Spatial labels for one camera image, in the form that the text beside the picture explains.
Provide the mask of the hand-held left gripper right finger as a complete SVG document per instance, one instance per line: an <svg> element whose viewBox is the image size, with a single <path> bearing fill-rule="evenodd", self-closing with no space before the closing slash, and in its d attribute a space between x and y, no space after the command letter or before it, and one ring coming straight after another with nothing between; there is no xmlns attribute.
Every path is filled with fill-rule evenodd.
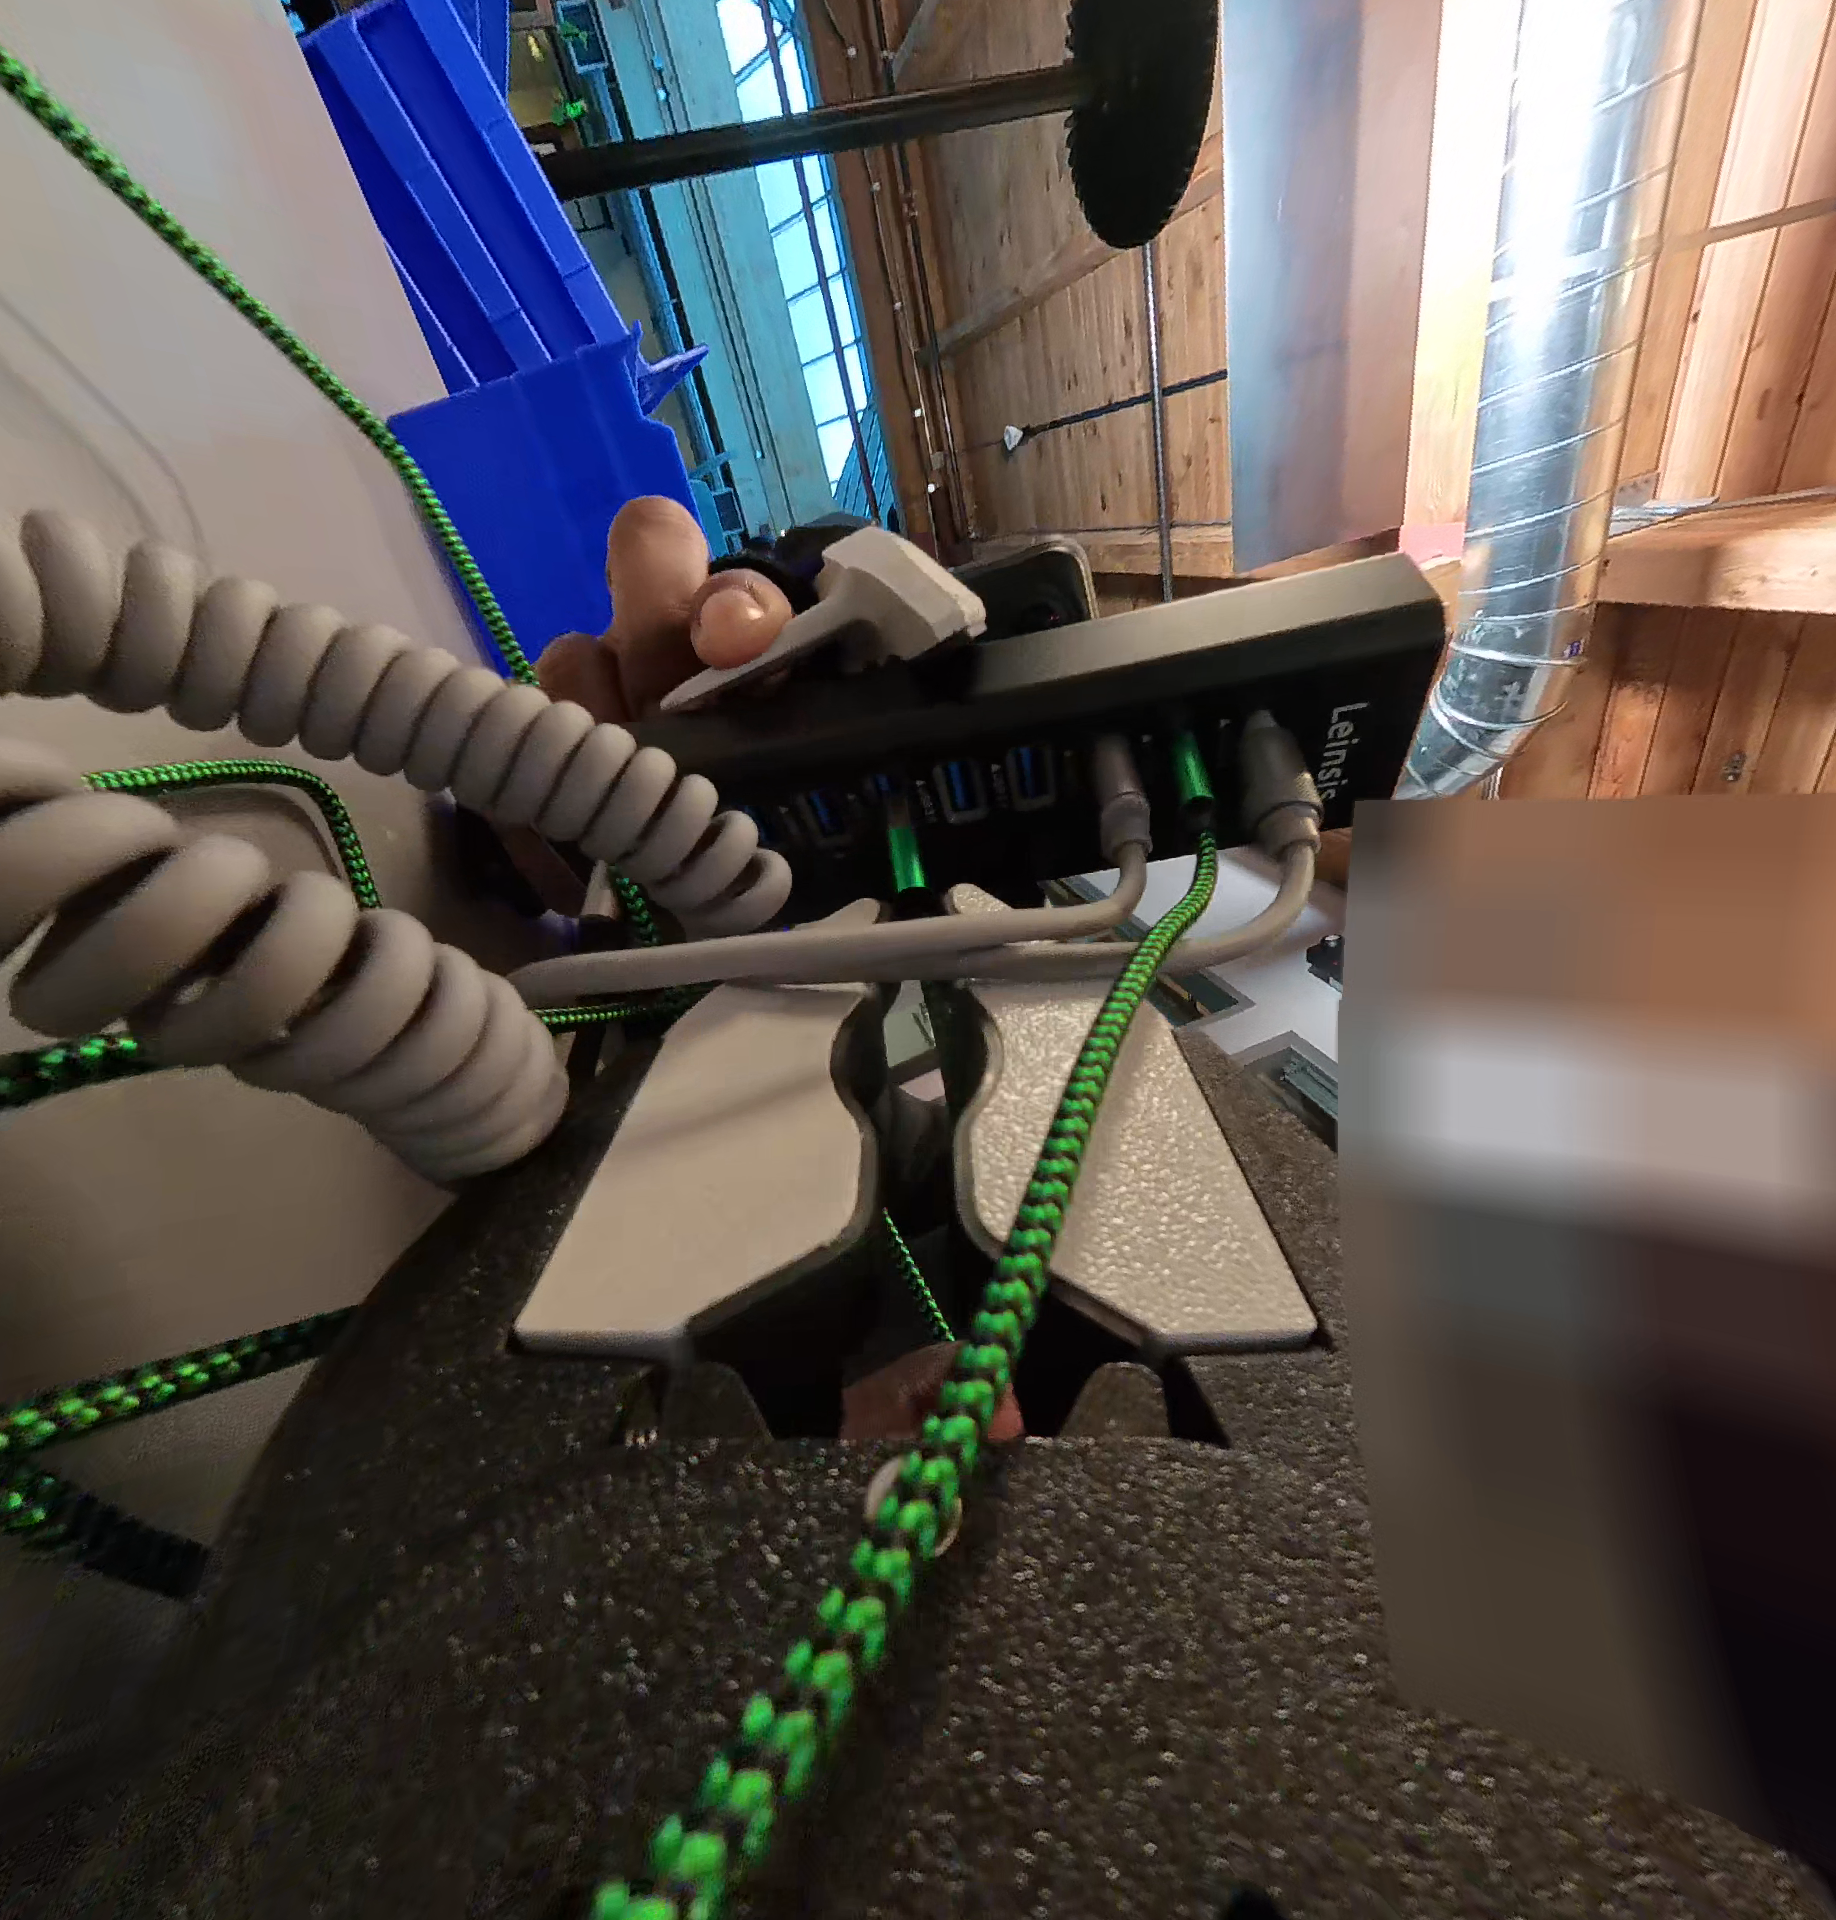
<svg viewBox="0 0 1836 1920"><path fill-rule="evenodd" d="M998 1257L1109 978L977 978L961 992L961 1054L980 1073L956 1123L956 1205L968 1238ZM1302 1348L1317 1334L1171 1022L1151 1007L1109 1073L1051 1249L1051 1294L1158 1362Z"/></svg>

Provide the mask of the silver air duct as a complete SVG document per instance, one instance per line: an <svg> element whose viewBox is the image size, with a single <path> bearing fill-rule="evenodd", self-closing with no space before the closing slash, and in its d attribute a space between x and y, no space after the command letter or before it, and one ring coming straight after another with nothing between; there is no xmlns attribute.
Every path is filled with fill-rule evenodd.
<svg viewBox="0 0 1836 1920"><path fill-rule="evenodd" d="M1521 4L1460 597L1397 799L1500 773L1585 661L1697 31L1697 4Z"/></svg>

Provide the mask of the grey desk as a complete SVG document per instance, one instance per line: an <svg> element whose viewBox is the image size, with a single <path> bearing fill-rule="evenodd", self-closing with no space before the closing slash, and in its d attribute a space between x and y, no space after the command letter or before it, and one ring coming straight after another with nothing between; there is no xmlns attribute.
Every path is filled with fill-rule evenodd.
<svg viewBox="0 0 1836 1920"><path fill-rule="evenodd" d="M0 4L0 43L354 394L443 394L279 4ZM39 508L482 659L377 451L0 92L0 520ZM446 1201L226 1072L0 1116L0 1401L352 1307ZM80 1761L181 1625L0 1535L0 1782Z"/></svg>

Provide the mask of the large black USB hub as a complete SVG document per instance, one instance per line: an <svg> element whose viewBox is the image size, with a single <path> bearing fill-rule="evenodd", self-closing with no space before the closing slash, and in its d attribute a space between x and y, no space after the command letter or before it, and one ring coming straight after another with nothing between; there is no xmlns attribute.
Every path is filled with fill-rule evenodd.
<svg viewBox="0 0 1836 1920"><path fill-rule="evenodd" d="M775 695L642 719L638 737L786 853L786 922L895 899L911 873L1031 904L1112 865L1102 732L1132 752L1155 859L1192 853L1201 827L1219 847L1249 841L1241 732L1261 712L1292 732L1319 827L1346 830L1362 799L1394 793L1445 641L1437 590L1380 556L859 675L806 666Z"/></svg>

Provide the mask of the blue plastic bin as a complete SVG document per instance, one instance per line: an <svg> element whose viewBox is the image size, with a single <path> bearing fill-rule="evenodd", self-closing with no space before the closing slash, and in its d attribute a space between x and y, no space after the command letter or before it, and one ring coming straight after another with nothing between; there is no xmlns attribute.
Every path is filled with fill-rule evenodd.
<svg viewBox="0 0 1836 1920"><path fill-rule="evenodd" d="M508 4L364 4L298 49L449 394L635 338L511 110Z"/></svg>
<svg viewBox="0 0 1836 1920"><path fill-rule="evenodd" d="M655 411L703 357L647 361L632 329L386 418L529 661L613 623L609 521L628 501L662 495L699 521L688 463Z"/></svg>

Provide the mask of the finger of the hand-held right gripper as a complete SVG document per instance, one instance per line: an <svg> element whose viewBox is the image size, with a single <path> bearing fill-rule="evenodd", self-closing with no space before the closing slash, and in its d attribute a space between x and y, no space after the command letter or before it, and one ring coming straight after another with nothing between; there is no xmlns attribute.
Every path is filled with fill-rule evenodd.
<svg viewBox="0 0 1836 1920"><path fill-rule="evenodd" d="M859 527L822 556L817 604L806 613L799 613L751 661L708 666L677 684L666 695L662 712L695 712L811 663L854 675L918 661L936 649L974 644L985 632L988 610L980 590L921 546L885 527Z"/></svg>

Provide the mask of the black floor lamp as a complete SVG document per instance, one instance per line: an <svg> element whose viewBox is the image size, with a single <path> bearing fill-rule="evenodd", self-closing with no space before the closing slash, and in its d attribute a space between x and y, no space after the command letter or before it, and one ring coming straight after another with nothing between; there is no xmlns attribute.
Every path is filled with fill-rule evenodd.
<svg viewBox="0 0 1836 1920"><path fill-rule="evenodd" d="M1217 91L1217 44L1217 4L1073 4L1061 65L552 150L540 168L570 203L1064 114L1070 177L1090 231L1136 249L1175 216L1192 177Z"/></svg>

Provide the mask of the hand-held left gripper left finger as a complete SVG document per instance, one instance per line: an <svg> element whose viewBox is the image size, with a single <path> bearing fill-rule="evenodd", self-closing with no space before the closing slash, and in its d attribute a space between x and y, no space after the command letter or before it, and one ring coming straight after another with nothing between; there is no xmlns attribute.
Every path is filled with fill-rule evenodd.
<svg viewBox="0 0 1836 1920"><path fill-rule="evenodd" d="M805 1323L878 1215L878 1094L873 984L714 987L624 1103L515 1342L681 1362Z"/></svg>

